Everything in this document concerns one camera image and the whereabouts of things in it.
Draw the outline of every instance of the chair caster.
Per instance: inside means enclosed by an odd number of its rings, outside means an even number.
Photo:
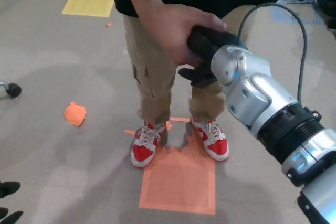
[[[21,94],[21,87],[15,83],[8,84],[8,89],[6,89],[7,94],[9,94],[10,97],[18,97]]]

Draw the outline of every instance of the khaki cargo pants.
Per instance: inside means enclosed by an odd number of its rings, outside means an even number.
[[[240,22],[251,6],[231,11],[224,20],[228,31],[238,34]],[[242,34],[246,42],[255,14],[250,15]],[[170,118],[171,88],[177,65],[153,40],[138,18],[124,16],[127,49],[131,58],[134,78],[140,92],[138,116],[153,125],[162,125]],[[192,88],[189,111],[198,121],[214,120],[225,108],[225,98],[218,82],[210,86]]]

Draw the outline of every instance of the black glove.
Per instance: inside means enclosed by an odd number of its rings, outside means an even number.
[[[228,32],[220,33],[209,28],[195,26],[188,37],[187,44],[190,50],[200,56],[205,63],[195,69],[180,69],[178,73],[191,81],[191,86],[205,88],[217,81],[210,68],[213,56],[224,45],[236,45],[237,36]],[[238,44],[247,49],[241,41]]]
[[[217,81],[209,64],[203,64],[195,69],[182,68],[178,71],[178,74],[191,81],[191,86],[198,88],[205,88]]]

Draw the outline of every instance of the red sneaker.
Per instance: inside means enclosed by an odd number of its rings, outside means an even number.
[[[215,120],[201,123],[197,122],[192,116],[190,122],[203,139],[205,150],[210,157],[216,161],[223,161],[229,158],[229,146],[226,136]]]
[[[142,168],[152,161],[164,129],[165,126],[155,128],[150,123],[143,124],[141,131],[135,137],[131,151],[131,162],[134,166]]]

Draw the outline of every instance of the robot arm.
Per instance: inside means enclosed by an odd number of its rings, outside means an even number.
[[[229,112],[259,140],[281,171],[302,187],[298,205],[312,224],[336,224],[336,132],[303,108],[271,76],[268,61],[237,37],[195,27],[192,51],[209,66],[226,94]]]

